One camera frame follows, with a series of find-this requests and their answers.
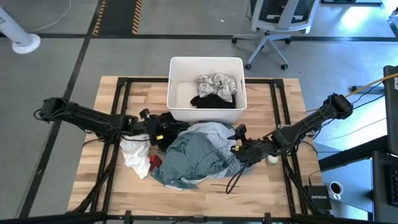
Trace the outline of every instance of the yellow and black tape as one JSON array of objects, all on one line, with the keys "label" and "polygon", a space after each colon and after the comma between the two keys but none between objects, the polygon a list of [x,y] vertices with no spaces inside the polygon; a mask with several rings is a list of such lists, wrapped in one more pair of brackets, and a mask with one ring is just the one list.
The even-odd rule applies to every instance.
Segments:
[{"label": "yellow and black tape", "polygon": [[132,33],[138,34],[139,19],[141,17],[142,0],[136,0],[136,8],[134,11],[134,20],[132,21]]},{"label": "yellow and black tape", "polygon": [[104,14],[105,4],[106,4],[106,0],[103,0],[101,3],[101,9],[99,9],[97,23],[95,24],[94,35],[98,35],[98,31],[100,30],[100,25],[101,25],[102,15]]}]

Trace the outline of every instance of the yellow cable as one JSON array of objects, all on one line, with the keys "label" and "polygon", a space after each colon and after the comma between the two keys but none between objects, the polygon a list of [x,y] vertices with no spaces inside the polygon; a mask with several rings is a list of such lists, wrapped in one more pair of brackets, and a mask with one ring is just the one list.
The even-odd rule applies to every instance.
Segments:
[{"label": "yellow cable", "polygon": [[[392,75],[389,75],[389,76],[380,78],[380,79],[378,79],[378,80],[376,80],[376,81],[373,81],[373,82],[367,84],[367,85],[364,86],[364,87],[361,87],[361,88],[359,88],[359,89],[357,89],[357,90],[355,90],[355,91],[353,91],[353,92],[351,92],[351,93],[348,93],[348,94],[345,95],[344,97],[347,98],[347,97],[352,96],[353,94],[355,94],[355,93],[357,93],[357,92],[359,92],[359,91],[362,91],[362,90],[366,89],[367,87],[369,87],[369,86],[371,86],[371,85],[373,85],[373,84],[375,84],[375,83],[382,82],[382,81],[384,81],[384,80],[387,80],[387,79],[390,79],[390,78],[394,78],[394,77],[398,77],[398,73],[395,73],[395,74],[392,74]],[[318,110],[318,109],[307,110],[306,112],[312,112],[312,111],[316,111],[316,110]]]}]

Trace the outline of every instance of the red cloth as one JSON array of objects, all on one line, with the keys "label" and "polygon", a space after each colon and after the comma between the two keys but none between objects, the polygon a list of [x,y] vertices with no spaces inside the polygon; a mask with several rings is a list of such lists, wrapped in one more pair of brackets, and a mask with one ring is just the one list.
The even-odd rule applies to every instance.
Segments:
[{"label": "red cloth", "polygon": [[149,167],[149,171],[152,172],[152,170],[154,170],[155,167],[160,167],[160,165],[162,165],[162,160],[160,159],[159,156],[156,155],[151,155],[149,156],[149,162],[150,162],[150,167]]}]

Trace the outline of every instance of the chair backrest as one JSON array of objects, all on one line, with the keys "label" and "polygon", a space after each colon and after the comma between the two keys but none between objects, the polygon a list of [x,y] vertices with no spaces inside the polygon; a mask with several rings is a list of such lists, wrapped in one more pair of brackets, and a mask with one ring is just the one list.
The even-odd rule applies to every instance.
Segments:
[{"label": "chair backrest", "polygon": [[252,30],[309,33],[318,0],[249,0]]}]

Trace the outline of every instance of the chair base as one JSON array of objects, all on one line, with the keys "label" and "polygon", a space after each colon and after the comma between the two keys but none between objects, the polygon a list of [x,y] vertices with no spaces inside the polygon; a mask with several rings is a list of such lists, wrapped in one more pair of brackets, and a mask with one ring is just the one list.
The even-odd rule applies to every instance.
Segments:
[{"label": "chair base", "polygon": [[259,34],[235,34],[232,36],[232,43],[236,44],[238,39],[244,39],[244,40],[258,40],[260,39],[259,45],[256,47],[254,50],[253,54],[250,56],[248,63],[244,66],[245,69],[250,70],[251,68],[251,62],[253,61],[254,57],[260,52],[261,49],[264,48],[264,46],[267,44],[269,48],[271,48],[273,51],[276,51],[279,55],[279,57],[283,60],[283,64],[280,66],[282,70],[285,70],[287,68],[287,60],[280,52],[280,50],[277,48],[273,40],[282,40],[285,39],[285,43],[289,44],[291,43],[291,35],[290,34],[270,34],[268,32],[265,32],[262,35]]}]

